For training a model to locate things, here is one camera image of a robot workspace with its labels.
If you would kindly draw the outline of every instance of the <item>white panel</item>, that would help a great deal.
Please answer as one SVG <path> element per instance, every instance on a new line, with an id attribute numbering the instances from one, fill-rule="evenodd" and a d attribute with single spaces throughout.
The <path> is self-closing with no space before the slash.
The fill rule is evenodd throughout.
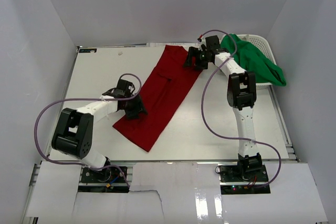
<path id="1" fill-rule="evenodd" d="M 268 40 L 288 85 L 276 89 L 299 158 L 336 223 L 336 0 L 287 0 Z"/>
<path id="2" fill-rule="evenodd" d="M 266 168 L 273 177 L 278 165 L 267 164 Z M 314 224 L 327 220 L 308 164 L 283 164 L 270 189 L 271 194 L 223 195 L 228 223 Z"/>
<path id="3" fill-rule="evenodd" d="M 96 98 L 116 86 L 123 73 L 134 73 L 145 82 L 163 47 L 99 48 L 96 53 L 79 54 L 71 77 L 67 98 Z M 223 140 L 214 136 L 205 127 L 201 117 L 201 96 L 206 81 L 215 70 L 213 64 L 204 70 L 191 88 L 183 103 L 147 153 L 124 136 L 112 125 L 124 115 L 123 111 L 110 114 L 94 125 L 92 146 L 115 161 L 140 160 L 220 160 L 238 158 L 238 140 Z M 135 78 L 129 78 L 136 88 Z M 218 73 L 210 83 L 204 111 L 209 125 L 219 134 L 238 136 L 237 122 L 226 99 L 227 78 Z M 65 108 L 78 108 L 88 102 L 68 102 Z M 282 158 L 288 158 L 285 142 L 274 111 L 268 89 L 257 91 L 254 107 L 256 139 L 274 145 Z M 259 146 L 261 156 L 278 158 L 267 146 Z M 53 150 L 51 157 L 62 158 Z"/>
<path id="4" fill-rule="evenodd" d="M 216 164 L 187 162 L 137 163 L 133 166 L 130 191 L 157 191 L 165 224 L 221 224 L 226 215 L 222 216 L 215 168 Z"/>
<path id="5" fill-rule="evenodd" d="M 50 0 L 0 0 L 0 223 L 20 223 L 34 163 L 39 111 L 59 99 L 75 50 Z M 39 130 L 45 148 L 57 108 Z"/>
<path id="6" fill-rule="evenodd" d="M 273 176 L 277 164 L 266 167 L 269 176 Z M 279 177 L 271 184 L 271 194 L 222 196 L 222 201 L 223 216 L 227 216 L 229 224 L 314 224 L 327 220 L 307 164 L 283 164 Z M 163 223 L 160 198 L 155 191 L 79 193 L 75 210 L 73 219 L 39 218 L 38 224 Z M 184 214 L 184 208 L 175 208 L 173 216 Z"/>
<path id="7" fill-rule="evenodd" d="M 43 161 L 26 216 L 71 216 L 81 169 L 80 165 Z"/>
<path id="8" fill-rule="evenodd" d="M 51 0 L 76 45 L 195 41 L 222 28 L 266 36 L 286 0 Z"/>

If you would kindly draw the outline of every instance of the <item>white board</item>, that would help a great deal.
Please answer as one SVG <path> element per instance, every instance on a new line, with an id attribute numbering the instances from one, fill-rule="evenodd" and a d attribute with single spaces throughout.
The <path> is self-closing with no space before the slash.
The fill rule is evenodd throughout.
<path id="1" fill-rule="evenodd" d="M 277 164 L 266 164 L 266 168 L 268 175 L 272 177 L 278 166 Z M 327 221 L 308 164 L 283 164 L 278 178 L 270 188 L 271 194 L 223 195 L 223 217 L 227 223 L 314 224 Z M 184 216 L 184 212 L 184 208 L 175 208 L 173 215 Z M 135 223 L 134 220 L 137 220 L 136 223 L 163 223 L 162 208 L 157 192 L 78 193 L 72 218 L 44 217 L 38 219 L 38 224 L 129 224 Z"/>
<path id="2" fill-rule="evenodd" d="M 26 216 L 71 216 L 80 171 L 79 165 L 56 165 L 43 161 Z"/>
<path id="3" fill-rule="evenodd" d="M 193 162 L 137 163 L 130 191 L 157 191 L 165 224 L 223 224 L 226 215 L 215 168 Z"/>
<path id="4" fill-rule="evenodd" d="M 98 48 L 96 53 L 78 54 L 67 98 L 98 98 L 116 86 L 123 73 L 133 73 L 143 82 L 158 62 L 164 47 Z M 201 96 L 205 83 L 215 66 L 209 64 L 173 118 L 161 133 L 153 148 L 146 152 L 136 146 L 112 125 L 123 111 L 110 114 L 94 126 L 92 146 L 114 161 L 173 161 L 237 159 L 238 141 L 222 140 L 205 127 L 201 117 Z M 136 87 L 137 80 L 129 78 Z M 238 136 L 237 123 L 226 100 L 227 78 L 218 73 L 212 79 L 205 96 L 205 115 L 209 125 L 219 134 Z M 64 108 L 78 108 L 88 102 L 67 102 Z M 254 107 L 256 139 L 273 145 L 282 158 L 288 158 L 284 136 L 268 89 L 257 90 Z M 278 158 L 266 146 L 259 146 L 263 159 Z M 53 159 L 69 159 L 58 151 L 51 151 Z"/>

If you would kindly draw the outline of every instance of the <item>white wall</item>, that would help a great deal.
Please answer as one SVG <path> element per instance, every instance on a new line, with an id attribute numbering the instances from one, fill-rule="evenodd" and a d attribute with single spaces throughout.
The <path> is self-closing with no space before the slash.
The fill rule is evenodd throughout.
<path id="1" fill-rule="evenodd" d="M 287 86 L 277 96 L 299 158 L 336 223 L 336 0 L 287 0 L 268 41 Z"/>
<path id="2" fill-rule="evenodd" d="M 33 124 L 61 98 L 76 48 L 50 0 L 0 0 L 0 223 L 20 223 L 34 163 Z M 46 147 L 57 108 L 43 118 Z"/>
<path id="3" fill-rule="evenodd" d="M 196 41 L 209 29 L 266 36 L 286 0 L 51 0 L 77 46 Z"/>

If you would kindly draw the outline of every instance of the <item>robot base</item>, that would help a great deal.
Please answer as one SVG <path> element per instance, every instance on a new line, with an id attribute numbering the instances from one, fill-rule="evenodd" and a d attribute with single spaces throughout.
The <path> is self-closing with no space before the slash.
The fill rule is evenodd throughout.
<path id="1" fill-rule="evenodd" d="M 222 195 L 235 194 L 270 194 L 269 186 L 257 187 L 253 186 L 254 180 L 257 183 L 268 182 L 268 175 L 265 165 L 253 173 L 249 173 L 242 177 L 237 165 L 221 165 L 218 169 L 218 174 L 221 176 L 222 183 L 230 183 L 230 185 L 221 185 Z"/>
<path id="2" fill-rule="evenodd" d="M 127 178 L 127 167 L 126 166 L 120 166 L 121 170 L 124 172 L 126 178 Z M 119 170 L 117 168 L 111 167 L 111 178 L 104 178 L 101 176 L 101 174 L 96 173 L 93 170 L 90 170 L 89 168 L 83 168 L 82 174 L 81 174 L 81 183 L 87 183 L 87 184 L 96 184 L 96 183 L 109 183 L 114 178 L 116 178 L 119 175 L 119 178 L 114 183 L 125 183 L 124 178 L 119 174 Z"/>

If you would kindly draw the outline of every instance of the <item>green cloth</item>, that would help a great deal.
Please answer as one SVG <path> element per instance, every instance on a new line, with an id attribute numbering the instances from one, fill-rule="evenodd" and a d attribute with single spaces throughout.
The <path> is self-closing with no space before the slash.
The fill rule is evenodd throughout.
<path id="1" fill-rule="evenodd" d="M 237 53 L 234 55 L 235 61 L 245 70 L 253 71 L 257 83 L 270 82 L 274 85 L 286 86 L 281 68 L 267 59 L 252 43 L 239 39 L 235 34 L 231 34 L 231 36 L 237 43 Z M 228 49 L 231 54 L 235 51 L 235 45 L 229 36 L 223 38 L 221 47 Z"/>

